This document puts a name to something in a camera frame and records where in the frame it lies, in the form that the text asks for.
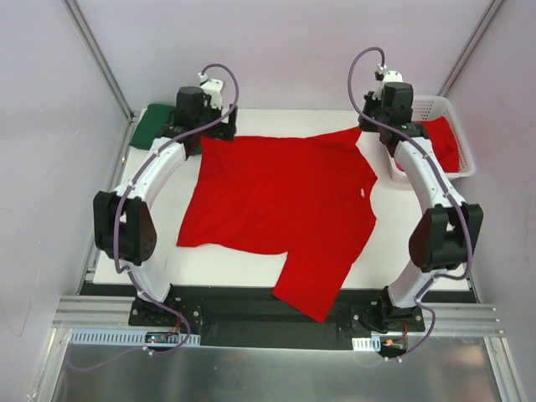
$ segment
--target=cable connector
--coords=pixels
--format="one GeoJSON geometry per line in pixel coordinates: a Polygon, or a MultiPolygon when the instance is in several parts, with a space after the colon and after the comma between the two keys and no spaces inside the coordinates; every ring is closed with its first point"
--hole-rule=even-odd
{"type": "Polygon", "coordinates": [[[198,73],[198,77],[199,77],[199,85],[202,85],[209,80],[209,76],[203,73],[198,73]]]}
{"type": "Polygon", "coordinates": [[[206,80],[200,87],[205,94],[210,96],[210,107],[221,110],[223,107],[221,91],[224,88],[224,82],[215,79],[206,80]]]}
{"type": "Polygon", "coordinates": [[[377,81],[383,80],[386,72],[387,72],[387,65],[378,64],[378,67],[376,67],[376,71],[374,72],[374,76],[376,77],[376,80],[377,81]]]}
{"type": "Polygon", "coordinates": [[[399,73],[398,71],[387,70],[387,66],[385,64],[384,66],[381,66],[381,65],[378,66],[378,70],[376,70],[376,73],[375,73],[376,79],[378,79],[378,77],[380,76],[378,71],[382,71],[381,73],[382,79],[380,80],[381,82],[379,83],[378,88],[373,93],[372,99],[381,101],[383,93],[384,93],[385,84],[387,84],[388,82],[404,82],[404,81],[402,79],[401,73],[399,73]]]}

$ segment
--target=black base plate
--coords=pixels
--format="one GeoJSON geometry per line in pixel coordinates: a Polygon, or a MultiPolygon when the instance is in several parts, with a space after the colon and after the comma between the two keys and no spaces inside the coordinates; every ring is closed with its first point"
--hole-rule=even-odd
{"type": "MultiPolygon", "coordinates": [[[[369,314],[372,306],[373,305],[350,307],[350,311],[352,312],[352,329],[354,331],[369,331],[369,327],[363,325],[363,319],[369,314]]],[[[416,307],[415,310],[416,313],[413,317],[408,317],[405,320],[400,320],[397,322],[389,322],[389,332],[403,332],[405,322],[408,323],[408,332],[424,332],[426,327],[425,321],[422,319],[422,310],[420,307],[416,307]]]]}
{"type": "MultiPolygon", "coordinates": [[[[192,333],[199,334],[199,329],[203,323],[203,311],[201,303],[185,303],[173,296],[168,296],[163,303],[165,306],[183,314],[188,321],[192,333]]],[[[155,306],[149,301],[145,301],[136,296],[131,305],[131,313],[128,317],[128,325],[133,327],[169,327],[173,328],[177,324],[177,317],[155,306]]]]}
{"type": "MultiPolygon", "coordinates": [[[[299,311],[275,299],[271,288],[174,286],[169,292],[190,322],[201,344],[242,348],[301,348],[351,350],[352,338],[367,338],[370,331],[353,316],[369,308],[380,290],[341,290],[324,323],[314,322],[299,311]]],[[[136,289],[126,285],[85,283],[80,294],[87,296],[135,296],[136,289]]],[[[475,303],[471,291],[430,291],[423,302],[475,303]]],[[[131,314],[131,325],[155,326],[131,314]]],[[[176,318],[166,322],[171,328],[176,318]]],[[[419,327],[410,326],[418,332],[419,327]]]]}

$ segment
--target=cable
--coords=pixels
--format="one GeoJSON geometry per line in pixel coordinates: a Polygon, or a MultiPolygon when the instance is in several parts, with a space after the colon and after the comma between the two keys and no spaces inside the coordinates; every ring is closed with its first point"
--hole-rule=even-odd
{"type": "Polygon", "coordinates": [[[391,341],[398,342],[398,341],[404,340],[404,344],[406,344],[409,331],[410,331],[410,325],[407,322],[404,322],[404,331],[402,332],[402,336],[400,338],[393,338],[391,339],[391,341]]]}
{"type": "MultiPolygon", "coordinates": [[[[167,147],[169,147],[170,145],[174,144],[178,140],[181,140],[181,139],[183,139],[185,137],[188,137],[188,136],[192,136],[193,134],[197,134],[198,132],[206,131],[206,130],[208,130],[209,128],[211,128],[213,126],[216,126],[217,124],[219,124],[220,122],[225,120],[236,109],[237,104],[238,104],[238,99],[240,97],[240,88],[239,88],[239,85],[238,85],[238,80],[235,77],[235,74],[233,74],[233,71],[231,71],[231,69],[229,67],[227,67],[227,66],[225,66],[223,64],[220,64],[220,63],[214,63],[214,64],[207,65],[201,71],[201,74],[205,74],[205,72],[207,70],[212,69],[212,68],[221,68],[221,69],[227,71],[227,73],[229,74],[229,76],[231,77],[231,79],[233,81],[233,84],[234,84],[234,97],[235,98],[233,100],[233,103],[229,107],[229,110],[226,113],[224,113],[220,118],[218,118],[218,119],[216,119],[214,121],[211,121],[210,123],[205,124],[204,126],[194,128],[193,130],[183,132],[181,134],[178,134],[174,138],[171,138],[169,141],[165,142],[161,147],[158,148],[158,153],[163,152],[167,147]]],[[[136,172],[136,174],[132,178],[131,184],[126,187],[126,190],[123,193],[123,195],[121,196],[121,199],[119,200],[119,204],[117,205],[116,217],[115,217],[115,222],[114,222],[114,236],[113,236],[113,255],[114,255],[114,264],[116,266],[117,273],[122,273],[124,270],[126,270],[128,268],[128,265],[120,266],[120,262],[119,262],[119,228],[120,228],[120,219],[121,219],[121,215],[122,215],[122,212],[123,212],[123,208],[125,206],[126,198],[128,197],[128,194],[132,191],[132,186],[136,185],[136,183],[137,183],[138,179],[140,178],[140,176],[143,175],[145,170],[149,167],[149,165],[152,163],[152,161],[154,161],[154,159],[156,157],[157,157],[157,154],[153,153],[140,166],[140,168],[138,169],[138,171],[136,172]]],[[[140,293],[148,301],[152,302],[153,304],[157,305],[158,307],[162,308],[163,310],[165,310],[167,312],[171,312],[173,315],[175,315],[177,317],[178,320],[180,320],[181,322],[184,322],[184,325],[186,326],[187,335],[180,343],[178,343],[176,346],[174,346],[171,349],[168,349],[165,352],[157,352],[156,355],[163,356],[163,355],[166,355],[166,354],[170,354],[173,351],[175,351],[177,348],[180,348],[181,346],[183,346],[188,341],[188,338],[190,337],[190,334],[191,334],[190,325],[189,325],[188,321],[186,320],[186,318],[184,318],[183,314],[173,310],[172,308],[170,308],[168,306],[165,306],[164,304],[162,304],[158,300],[155,300],[150,295],[148,295],[142,289],[141,285],[136,281],[136,278],[134,277],[134,275],[130,271],[128,271],[128,276],[130,277],[130,279],[132,281],[132,284],[137,289],[138,293],[140,293]]]]}
{"type": "Polygon", "coordinates": [[[181,320],[180,320],[180,318],[178,318],[177,323],[175,324],[175,327],[171,328],[171,331],[169,331],[167,334],[168,335],[177,335],[178,330],[180,329],[180,327],[181,327],[181,320]]]}
{"type": "Polygon", "coordinates": [[[423,147],[421,147],[418,142],[416,142],[413,138],[411,138],[410,136],[405,134],[403,131],[398,130],[397,128],[389,126],[387,124],[384,124],[382,122],[376,121],[375,119],[365,115],[363,113],[363,111],[361,111],[361,109],[359,109],[359,106],[358,106],[358,104],[356,103],[356,101],[355,101],[355,99],[353,97],[353,90],[352,90],[353,70],[355,69],[355,66],[358,63],[359,59],[361,59],[366,53],[373,52],[373,51],[377,51],[377,52],[380,53],[381,60],[382,60],[382,66],[385,65],[385,52],[380,47],[376,47],[376,46],[371,47],[371,48],[366,48],[365,50],[360,52],[355,57],[355,59],[353,59],[353,62],[350,65],[350,71],[348,72],[348,83],[347,83],[348,97],[350,99],[350,103],[352,104],[353,109],[364,120],[369,121],[369,122],[373,123],[374,125],[376,125],[378,127],[382,127],[385,130],[389,130],[389,131],[393,132],[394,134],[396,134],[397,136],[399,136],[402,139],[404,139],[405,141],[409,142],[413,147],[415,147],[417,149],[417,151],[419,151],[419,153],[423,156],[423,158],[428,162],[432,172],[434,173],[435,178],[437,178],[437,181],[438,181],[438,183],[439,183],[439,185],[441,187],[441,190],[443,190],[443,193],[444,193],[445,197],[449,200],[449,202],[451,203],[452,207],[456,211],[456,214],[458,215],[458,219],[460,220],[460,225],[461,225],[461,231],[463,232],[463,237],[464,237],[464,239],[466,241],[466,247],[467,247],[467,263],[466,263],[466,268],[463,271],[463,274],[461,274],[460,276],[453,276],[453,275],[448,275],[448,274],[437,274],[437,275],[433,276],[432,278],[430,278],[430,280],[428,282],[426,282],[426,284],[421,288],[421,290],[415,296],[415,304],[417,306],[419,306],[421,309],[424,309],[424,310],[428,311],[432,315],[432,320],[431,320],[431,323],[430,323],[430,327],[429,327],[428,331],[426,332],[425,336],[412,349],[408,350],[405,353],[405,355],[407,355],[408,353],[413,353],[420,345],[422,345],[424,343],[424,341],[426,341],[426,339],[428,339],[430,337],[432,331],[434,330],[434,326],[436,325],[436,320],[435,320],[436,319],[436,313],[433,311],[433,309],[424,306],[420,302],[420,298],[430,288],[430,286],[434,283],[434,279],[436,279],[436,278],[447,278],[447,279],[452,279],[453,281],[463,281],[467,277],[469,277],[469,275],[471,274],[471,269],[472,269],[472,243],[471,243],[471,236],[469,235],[469,228],[467,227],[467,222],[465,220],[465,217],[463,216],[463,212],[461,211],[460,206],[456,203],[456,200],[454,199],[454,197],[450,194],[449,188],[446,185],[446,183],[443,181],[443,177],[441,176],[439,168],[436,166],[436,163],[430,157],[430,155],[428,155],[426,150],[423,147]]]}
{"type": "MultiPolygon", "coordinates": [[[[204,74],[208,69],[211,69],[211,68],[214,68],[214,67],[221,68],[221,69],[227,71],[227,73],[230,75],[230,77],[231,77],[231,79],[232,79],[232,81],[234,83],[234,97],[235,98],[233,100],[233,103],[229,107],[229,110],[226,113],[224,113],[221,117],[219,117],[218,119],[216,119],[214,121],[211,121],[210,123],[208,123],[208,124],[206,124],[204,126],[195,128],[195,129],[190,130],[190,131],[183,132],[183,133],[175,136],[174,138],[171,138],[169,141],[165,142],[161,147],[158,148],[157,153],[160,153],[160,152],[164,151],[167,147],[169,147],[170,145],[172,145],[173,143],[175,143],[178,140],[181,140],[181,139],[183,139],[185,137],[188,137],[188,136],[192,136],[193,134],[197,134],[198,132],[202,132],[202,131],[208,130],[209,128],[211,128],[213,126],[216,126],[217,124],[219,124],[220,122],[225,120],[236,109],[237,104],[238,104],[239,95],[240,95],[240,90],[239,90],[238,81],[237,81],[235,75],[233,74],[233,72],[227,66],[225,66],[223,64],[218,64],[218,63],[207,65],[202,70],[202,74],[204,74]]],[[[137,180],[140,178],[140,176],[143,174],[143,172],[145,172],[145,170],[152,163],[152,161],[154,161],[154,159],[156,157],[157,157],[157,154],[153,153],[140,166],[140,168],[138,169],[138,171],[136,172],[136,174],[134,175],[134,177],[131,180],[131,185],[126,187],[125,192],[123,193],[123,195],[121,196],[121,198],[119,200],[119,204],[117,205],[116,216],[115,216],[115,219],[114,219],[113,255],[114,255],[114,264],[115,264],[115,267],[116,267],[116,272],[118,274],[122,273],[123,271],[127,271],[128,276],[132,281],[132,284],[134,285],[134,287],[136,288],[136,290],[138,291],[139,294],[141,294],[148,301],[150,301],[151,303],[157,305],[158,307],[162,308],[163,310],[172,313],[174,316],[177,317],[178,323],[180,323],[180,322],[184,323],[184,326],[186,327],[187,333],[186,333],[186,336],[184,337],[184,339],[181,342],[177,343],[177,345],[173,346],[172,348],[170,348],[170,349],[168,349],[166,351],[158,352],[156,350],[152,350],[149,353],[149,354],[155,354],[157,356],[165,356],[165,355],[168,355],[170,353],[173,353],[174,351],[176,351],[178,348],[182,347],[188,341],[190,335],[192,334],[190,324],[189,324],[188,320],[183,316],[183,314],[181,314],[180,312],[178,312],[176,310],[173,310],[172,308],[162,304],[158,300],[155,300],[153,297],[148,295],[142,289],[141,285],[137,282],[137,280],[134,277],[134,275],[130,272],[130,270],[128,270],[128,265],[120,266],[120,262],[119,262],[119,228],[120,228],[121,214],[122,214],[123,208],[125,206],[126,198],[128,197],[128,194],[132,191],[132,186],[136,185],[137,180]]],[[[65,358],[65,362],[67,364],[67,367],[69,367],[71,370],[77,371],[79,373],[87,373],[87,372],[90,372],[90,371],[93,371],[93,370],[97,370],[97,369],[99,369],[101,367],[104,367],[107,364],[112,363],[115,360],[117,360],[118,358],[121,358],[121,357],[125,356],[126,354],[129,354],[129,353],[131,353],[131,352],[133,352],[135,350],[145,350],[145,348],[146,347],[143,347],[143,348],[139,348],[139,347],[128,348],[127,350],[124,350],[123,352],[117,354],[113,358],[109,358],[109,359],[105,360],[104,362],[100,362],[98,364],[95,364],[94,366],[85,367],[85,368],[75,367],[72,364],[72,362],[70,361],[70,351],[68,351],[67,356],[65,358]]]]}

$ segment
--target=green cloth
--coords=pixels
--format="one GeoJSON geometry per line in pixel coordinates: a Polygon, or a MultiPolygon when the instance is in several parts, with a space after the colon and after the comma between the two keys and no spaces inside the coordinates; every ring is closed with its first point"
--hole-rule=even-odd
{"type": "MultiPolygon", "coordinates": [[[[137,123],[136,130],[131,139],[131,147],[138,149],[151,149],[152,141],[158,134],[158,131],[168,121],[169,114],[175,109],[175,106],[158,105],[152,103],[143,113],[142,119],[137,123]]],[[[197,147],[193,155],[201,153],[201,146],[197,147]]]]}

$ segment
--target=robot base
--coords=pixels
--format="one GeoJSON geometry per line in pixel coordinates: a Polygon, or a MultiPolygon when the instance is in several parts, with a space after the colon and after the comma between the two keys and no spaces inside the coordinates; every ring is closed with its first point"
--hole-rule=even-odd
{"type": "MultiPolygon", "coordinates": [[[[170,292],[162,304],[181,312],[190,323],[193,332],[195,332],[195,328],[199,328],[203,323],[203,312],[200,303],[186,305],[180,299],[171,296],[170,292]]],[[[175,324],[177,324],[177,317],[171,312],[167,312],[138,296],[132,302],[128,325],[133,327],[174,327],[175,324]]]]}
{"type": "Polygon", "coordinates": [[[371,332],[403,332],[406,323],[408,324],[409,332],[425,331],[425,323],[420,307],[394,307],[390,302],[387,287],[382,290],[375,305],[361,309],[355,307],[352,308],[351,313],[353,327],[354,325],[356,327],[361,325],[371,332]]]}

